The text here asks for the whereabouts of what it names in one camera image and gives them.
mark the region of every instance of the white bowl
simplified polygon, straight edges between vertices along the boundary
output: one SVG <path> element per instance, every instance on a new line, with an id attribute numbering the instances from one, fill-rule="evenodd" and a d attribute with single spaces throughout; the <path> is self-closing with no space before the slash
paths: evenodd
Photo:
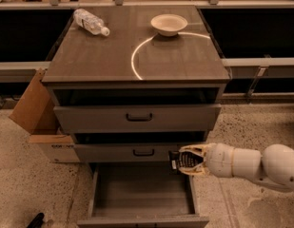
<path id="1" fill-rule="evenodd" d="M 187 20 L 176 14 L 161 14 L 154 17 L 150 24 L 164 36 L 174 36 L 187 26 Z"/>

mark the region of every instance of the concrete floor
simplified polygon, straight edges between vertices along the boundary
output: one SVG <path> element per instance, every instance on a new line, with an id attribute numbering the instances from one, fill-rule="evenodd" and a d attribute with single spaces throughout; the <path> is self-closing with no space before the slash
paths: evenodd
<path id="1" fill-rule="evenodd" d="M 91 174 L 80 163 L 50 163 L 29 134 L 0 110 L 0 228 L 27 227 L 39 213 L 43 227 L 76 227 L 86 219 Z M 273 143 L 294 148 L 294 104 L 224 104 L 209 143 L 263 151 Z M 194 178 L 206 228 L 294 228 L 294 193 L 247 180 Z"/>

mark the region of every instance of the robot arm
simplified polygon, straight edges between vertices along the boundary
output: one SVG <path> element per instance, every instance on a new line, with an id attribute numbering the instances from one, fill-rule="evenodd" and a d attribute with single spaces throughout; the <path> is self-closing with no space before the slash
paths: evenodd
<path id="1" fill-rule="evenodd" d="M 243 178 L 280 192 L 294 191 L 294 150 L 270 145 L 263 153 L 223 143 L 188 145 L 180 149 L 178 170 L 187 175 L 212 173 L 218 178 Z"/>

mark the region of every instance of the clear water bottle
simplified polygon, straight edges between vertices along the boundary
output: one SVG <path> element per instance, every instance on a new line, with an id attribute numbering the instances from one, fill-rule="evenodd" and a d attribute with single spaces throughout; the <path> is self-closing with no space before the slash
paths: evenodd
<path id="1" fill-rule="evenodd" d="M 109 35 L 109 29 L 105 27 L 103 20 L 84 9 L 77 9 L 73 13 L 73 18 L 80 27 L 88 30 L 94 35 Z"/>

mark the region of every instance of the drawer handle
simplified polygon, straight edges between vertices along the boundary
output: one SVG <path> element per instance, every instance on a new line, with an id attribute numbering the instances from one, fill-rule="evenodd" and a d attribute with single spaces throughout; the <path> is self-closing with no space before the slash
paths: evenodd
<path id="1" fill-rule="evenodd" d="M 155 149 L 152 149 L 149 152 L 139 152 L 133 149 L 133 155 L 137 157 L 142 157 L 142 156 L 153 156 L 155 154 Z"/>
<path id="2" fill-rule="evenodd" d="M 153 119 L 153 114 L 149 113 L 145 116 L 134 116 L 131 114 L 127 114 L 127 120 L 129 122 L 149 122 Z"/>

